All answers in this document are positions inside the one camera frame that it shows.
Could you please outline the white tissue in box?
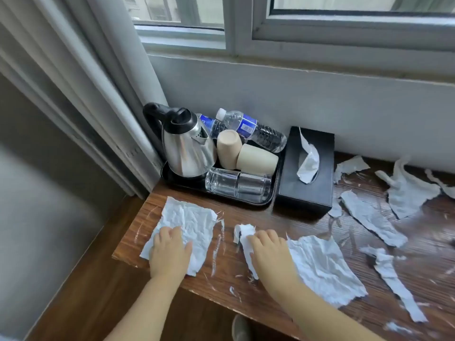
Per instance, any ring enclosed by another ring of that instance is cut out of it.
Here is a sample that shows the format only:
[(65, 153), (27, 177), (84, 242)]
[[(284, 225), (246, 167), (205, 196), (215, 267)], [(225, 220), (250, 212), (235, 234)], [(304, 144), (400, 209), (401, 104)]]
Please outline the white tissue in box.
[(299, 157), (299, 168), (297, 177), (304, 184), (310, 184), (319, 171), (320, 157), (316, 147), (309, 143), (303, 136), (302, 129), (299, 128), (300, 140), (303, 152)]

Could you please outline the stainless steel electric kettle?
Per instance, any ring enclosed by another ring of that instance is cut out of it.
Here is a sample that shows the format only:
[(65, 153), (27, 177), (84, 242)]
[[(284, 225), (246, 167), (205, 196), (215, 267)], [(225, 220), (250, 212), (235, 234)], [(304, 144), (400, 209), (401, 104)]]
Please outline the stainless steel electric kettle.
[(143, 115), (154, 130), (160, 122), (170, 170), (185, 179), (203, 177), (218, 160), (217, 148), (202, 120), (187, 108), (147, 103)]

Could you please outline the clear drinking glass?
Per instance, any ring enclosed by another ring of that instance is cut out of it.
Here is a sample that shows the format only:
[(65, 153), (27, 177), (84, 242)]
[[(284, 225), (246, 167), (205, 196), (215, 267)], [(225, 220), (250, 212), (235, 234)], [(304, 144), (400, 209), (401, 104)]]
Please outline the clear drinking glass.
[(272, 187), (269, 175), (258, 176), (241, 172), (237, 183), (238, 199), (258, 204), (269, 198)]
[(240, 171), (211, 168), (205, 178), (205, 189), (213, 194), (229, 197), (238, 196)]

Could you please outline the person's right forearm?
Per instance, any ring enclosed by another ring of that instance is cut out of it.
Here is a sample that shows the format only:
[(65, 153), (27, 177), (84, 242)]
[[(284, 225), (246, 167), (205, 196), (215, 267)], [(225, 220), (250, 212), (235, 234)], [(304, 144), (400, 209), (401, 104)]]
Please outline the person's right forearm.
[(298, 279), (278, 281), (266, 290), (310, 341), (385, 341)]

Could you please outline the black tissue box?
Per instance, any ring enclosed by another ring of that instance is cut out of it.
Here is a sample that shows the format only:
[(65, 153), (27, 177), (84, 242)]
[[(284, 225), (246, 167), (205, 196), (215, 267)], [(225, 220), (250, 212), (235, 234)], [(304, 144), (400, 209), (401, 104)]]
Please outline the black tissue box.
[(310, 184), (302, 183), (297, 177), (299, 157), (303, 152), (299, 128), (291, 127), (284, 150), (276, 204), (323, 216), (333, 206), (334, 134), (301, 128), (306, 140), (318, 150), (320, 166)]

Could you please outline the scattered torn tissue pieces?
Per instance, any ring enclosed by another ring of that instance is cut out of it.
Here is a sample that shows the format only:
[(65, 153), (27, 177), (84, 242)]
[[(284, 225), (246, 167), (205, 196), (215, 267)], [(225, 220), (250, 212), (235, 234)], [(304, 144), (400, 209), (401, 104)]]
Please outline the scattered torn tissue pieces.
[(455, 175), (361, 157), (339, 162), (333, 210), (367, 289), (347, 311), (387, 340), (455, 341)]

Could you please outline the grey shoe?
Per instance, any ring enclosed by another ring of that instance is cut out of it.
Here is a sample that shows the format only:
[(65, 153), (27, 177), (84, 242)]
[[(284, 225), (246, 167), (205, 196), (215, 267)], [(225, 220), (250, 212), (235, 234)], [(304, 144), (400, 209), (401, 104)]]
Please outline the grey shoe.
[(246, 317), (236, 314), (231, 327), (232, 341), (253, 341), (251, 326)]

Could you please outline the black plastic tray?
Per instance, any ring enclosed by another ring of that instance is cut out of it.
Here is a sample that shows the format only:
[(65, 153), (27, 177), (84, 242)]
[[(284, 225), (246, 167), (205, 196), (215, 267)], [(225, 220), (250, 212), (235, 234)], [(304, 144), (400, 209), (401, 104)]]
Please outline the black plastic tray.
[[(261, 203), (252, 203), (250, 201), (245, 201), (238, 199), (237, 197), (229, 197), (223, 196), (219, 194), (213, 194), (205, 189), (205, 176), (196, 177), (196, 178), (183, 178), (175, 174), (169, 167), (168, 163), (166, 162), (161, 171), (161, 177), (165, 181), (167, 185), (173, 188), (184, 189), (192, 194), (199, 194), (209, 196), (211, 199), (225, 199), (230, 201), (235, 201), (236, 203), (244, 204), (251, 206), (252, 208), (265, 208), (266, 206), (270, 205), (276, 191), (276, 183), (277, 178), (279, 177), (279, 173), (281, 170), (281, 165), (283, 163), (283, 155), (280, 154), (278, 156), (278, 165), (274, 175), (270, 176), (272, 179), (272, 187), (269, 198)], [(219, 160), (216, 161), (214, 168), (222, 168), (220, 165)]]

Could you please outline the grey window frame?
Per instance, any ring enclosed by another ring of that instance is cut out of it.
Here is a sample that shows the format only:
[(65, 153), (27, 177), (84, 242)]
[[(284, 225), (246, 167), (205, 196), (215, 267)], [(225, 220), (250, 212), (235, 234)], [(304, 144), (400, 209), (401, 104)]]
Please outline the grey window frame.
[(123, 0), (152, 50), (455, 81), (455, 0)]

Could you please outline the person's left forearm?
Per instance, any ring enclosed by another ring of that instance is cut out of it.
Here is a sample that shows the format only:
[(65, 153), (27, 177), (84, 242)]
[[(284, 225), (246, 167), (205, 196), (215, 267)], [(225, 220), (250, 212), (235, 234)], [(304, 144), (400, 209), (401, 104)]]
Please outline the person's left forearm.
[(170, 305), (183, 278), (167, 275), (151, 278), (104, 341), (160, 341)]

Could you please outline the grey curtain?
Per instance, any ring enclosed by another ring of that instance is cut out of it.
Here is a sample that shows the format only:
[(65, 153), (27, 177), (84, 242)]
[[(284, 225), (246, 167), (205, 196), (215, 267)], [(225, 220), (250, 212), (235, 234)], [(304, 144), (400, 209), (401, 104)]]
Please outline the grey curtain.
[(129, 196), (160, 179), (167, 104), (123, 0), (0, 0), (0, 73)]

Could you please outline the person's left hand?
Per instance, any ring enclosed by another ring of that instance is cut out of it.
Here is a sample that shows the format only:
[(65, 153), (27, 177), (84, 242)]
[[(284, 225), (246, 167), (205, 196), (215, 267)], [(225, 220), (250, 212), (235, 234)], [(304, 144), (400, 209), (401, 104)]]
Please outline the person's left hand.
[(184, 247), (180, 226), (162, 227), (153, 236), (150, 251), (151, 279), (164, 280), (167, 283), (180, 284), (184, 279), (189, 264), (184, 263)]

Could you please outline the beige cup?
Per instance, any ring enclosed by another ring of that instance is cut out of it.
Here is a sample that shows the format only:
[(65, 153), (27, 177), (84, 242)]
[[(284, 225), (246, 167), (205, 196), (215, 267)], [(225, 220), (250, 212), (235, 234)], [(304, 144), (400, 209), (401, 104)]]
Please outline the beige cup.
[(221, 131), (217, 138), (217, 152), (220, 165), (227, 170), (235, 170), (242, 149), (240, 135), (234, 130)]
[(252, 175), (274, 175), (279, 157), (249, 144), (243, 144), (237, 157), (236, 169)]

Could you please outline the small white tissue sheet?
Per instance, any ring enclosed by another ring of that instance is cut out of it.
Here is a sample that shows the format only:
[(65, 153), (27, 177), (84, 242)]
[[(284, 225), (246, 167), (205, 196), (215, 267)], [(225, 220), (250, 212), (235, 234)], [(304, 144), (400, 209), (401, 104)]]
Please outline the small white tissue sheet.
[(153, 248), (153, 238), (163, 227), (181, 227), (182, 241), (186, 245), (192, 242), (187, 275), (196, 276), (202, 268), (208, 248), (213, 239), (213, 228), (217, 223), (217, 214), (208, 208), (200, 207), (189, 202), (179, 201), (171, 196), (162, 210), (162, 216), (153, 230), (150, 240), (146, 242), (140, 257), (150, 259), (150, 251)]

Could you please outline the clear blue-label water bottle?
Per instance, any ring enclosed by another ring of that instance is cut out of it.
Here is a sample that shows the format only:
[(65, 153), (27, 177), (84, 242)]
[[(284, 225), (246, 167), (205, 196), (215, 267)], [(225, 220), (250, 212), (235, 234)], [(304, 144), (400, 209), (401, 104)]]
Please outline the clear blue-label water bottle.
[(202, 123), (205, 125), (205, 127), (208, 129), (209, 135), (214, 140), (218, 139), (218, 136), (222, 131), (227, 130), (226, 125), (220, 120), (213, 119), (213, 118), (210, 118), (208, 116), (205, 116), (205, 115), (199, 114), (199, 113), (197, 114), (197, 116), (202, 121)]
[(283, 133), (260, 124), (258, 120), (241, 111), (226, 111), (220, 108), (216, 119), (227, 129), (236, 131), (242, 138), (256, 143), (269, 152), (279, 153), (287, 144), (287, 137)]

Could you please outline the person's right hand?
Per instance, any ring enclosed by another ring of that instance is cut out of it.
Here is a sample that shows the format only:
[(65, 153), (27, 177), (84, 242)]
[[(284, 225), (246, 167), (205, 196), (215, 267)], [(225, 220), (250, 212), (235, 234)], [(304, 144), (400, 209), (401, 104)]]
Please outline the person's right hand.
[(292, 256), (287, 248), (253, 248), (252, 264), (259, 280), (270, 296), (279, 301), (293, 288), (300, 279)]

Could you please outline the large white tissue sheet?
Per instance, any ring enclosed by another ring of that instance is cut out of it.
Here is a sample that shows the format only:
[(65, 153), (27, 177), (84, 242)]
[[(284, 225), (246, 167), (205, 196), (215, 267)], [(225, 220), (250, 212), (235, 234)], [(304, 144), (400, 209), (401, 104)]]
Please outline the large white tissue sheet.
[(299, 277), (315, 294), (335, 308), (368, 295), (366, 287), (349, 268), (333, 237), (315, 235), (286, 240)]

